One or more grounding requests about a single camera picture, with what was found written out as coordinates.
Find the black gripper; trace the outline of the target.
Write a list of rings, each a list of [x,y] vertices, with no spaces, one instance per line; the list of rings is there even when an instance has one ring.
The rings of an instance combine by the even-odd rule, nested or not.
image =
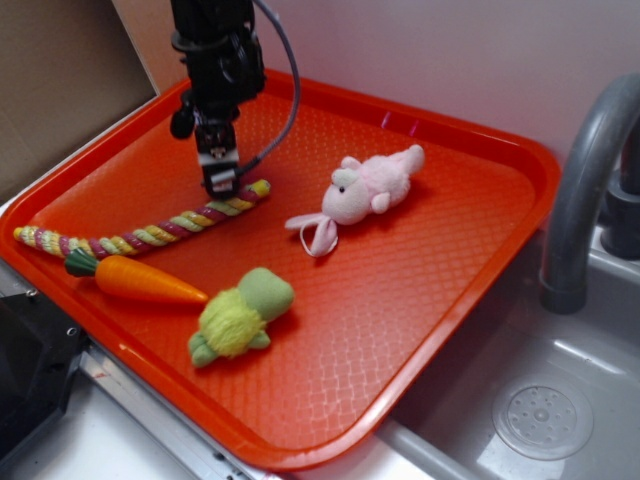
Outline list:
[[[181,94],[170,131],[177,139],[195,137],[206,193],[214,200],[229,199],[239,190],[233,122],[239,105],[255,99],[266,81],[259,41],[243,25],[204,42],[174,32],[171,42],[183,54],[190,88]]]

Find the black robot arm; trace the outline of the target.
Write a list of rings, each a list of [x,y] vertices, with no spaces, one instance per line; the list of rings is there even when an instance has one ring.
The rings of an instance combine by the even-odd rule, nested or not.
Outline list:
[[[239,106],[262,92],[266,77],[250,1],[173,1],[174,50],[190,87],[180,97],[170,132],[195,138],[203,185],[213,199],[236,195],[240,181],[234,122]]]

